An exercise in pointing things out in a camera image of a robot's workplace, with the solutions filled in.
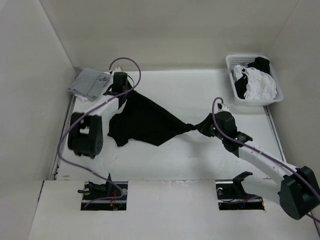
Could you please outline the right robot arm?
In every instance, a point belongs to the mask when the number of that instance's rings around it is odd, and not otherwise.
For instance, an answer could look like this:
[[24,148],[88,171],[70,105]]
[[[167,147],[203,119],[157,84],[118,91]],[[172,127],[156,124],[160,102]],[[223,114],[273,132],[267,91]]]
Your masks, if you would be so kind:
[[195,128],[207,137],[218,138],[228,152],[273,180],[273,183],[239,180],[231,189],[236,197],[243,198],[247,194],[262,197],[278,204],[294,220],[301,219],[320,205],[320,187],[314,172],[307,166],[299,168],[271,156],[249,135],[238,131],[230,112],[210,113]]

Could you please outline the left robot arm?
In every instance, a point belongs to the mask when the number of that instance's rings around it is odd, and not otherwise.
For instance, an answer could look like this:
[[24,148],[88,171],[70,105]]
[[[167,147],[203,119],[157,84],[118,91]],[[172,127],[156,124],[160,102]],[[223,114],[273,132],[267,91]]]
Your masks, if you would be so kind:
[[133,86],[126,72],[115,72],[112,84],[107,88],[102,98],[89,110],[89,113],[68,133],[67,147],[78,157],[94,159],[103,149],[104,126],[113,112],[120,109],[127,101],[127,95],[122,94]]

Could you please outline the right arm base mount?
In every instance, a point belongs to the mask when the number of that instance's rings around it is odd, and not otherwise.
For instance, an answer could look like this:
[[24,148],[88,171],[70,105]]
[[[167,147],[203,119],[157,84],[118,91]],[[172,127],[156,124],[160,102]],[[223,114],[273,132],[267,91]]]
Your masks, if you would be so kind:
[[233,179],[218,180],[215,183],[220,211],[264,211],[265,205],[262,197],[246,193],[243,181],[253,175],[252,172],[242,172]]

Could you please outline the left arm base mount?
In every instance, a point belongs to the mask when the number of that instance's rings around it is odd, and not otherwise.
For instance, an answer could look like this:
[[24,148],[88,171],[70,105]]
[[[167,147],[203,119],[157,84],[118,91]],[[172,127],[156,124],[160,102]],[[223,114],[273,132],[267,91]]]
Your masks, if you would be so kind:
[[81,211],[126,211],[128,182],[116,182],[118,187],[106,182],[85,182],[77,192],[81,195]]

